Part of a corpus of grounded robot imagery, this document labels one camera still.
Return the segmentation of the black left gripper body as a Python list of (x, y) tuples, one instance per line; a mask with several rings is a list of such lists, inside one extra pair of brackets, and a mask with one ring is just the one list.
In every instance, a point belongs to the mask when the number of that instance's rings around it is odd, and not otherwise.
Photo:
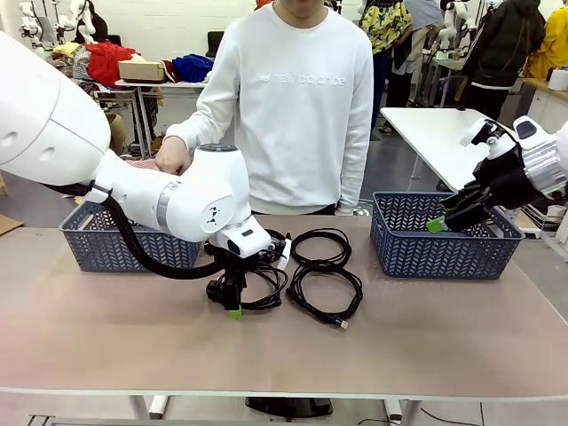
[(220, 286), (234, 284), (238, 288), (247, 286), (246, 273), (249, 261), (222, 248), (214, 249), (214, 259), (222, 265), (223, 273), (217, 279)]

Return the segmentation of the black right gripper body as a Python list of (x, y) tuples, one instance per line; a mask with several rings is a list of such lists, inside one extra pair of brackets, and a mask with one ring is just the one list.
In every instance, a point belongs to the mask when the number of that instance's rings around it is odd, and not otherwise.
[(528, 178), (519, 148), (496, 158), (485, 158), (473, 171), (486, 208), (517, 209), (528, 203)]

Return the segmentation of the person's right hand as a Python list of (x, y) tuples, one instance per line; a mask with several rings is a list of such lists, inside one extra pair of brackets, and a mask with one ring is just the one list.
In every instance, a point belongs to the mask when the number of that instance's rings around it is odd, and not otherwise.
[(191, 165), (192, 157), (182, 138), (168, 136), (162, 141), (154, 160), (160, 171), (180, 176)]

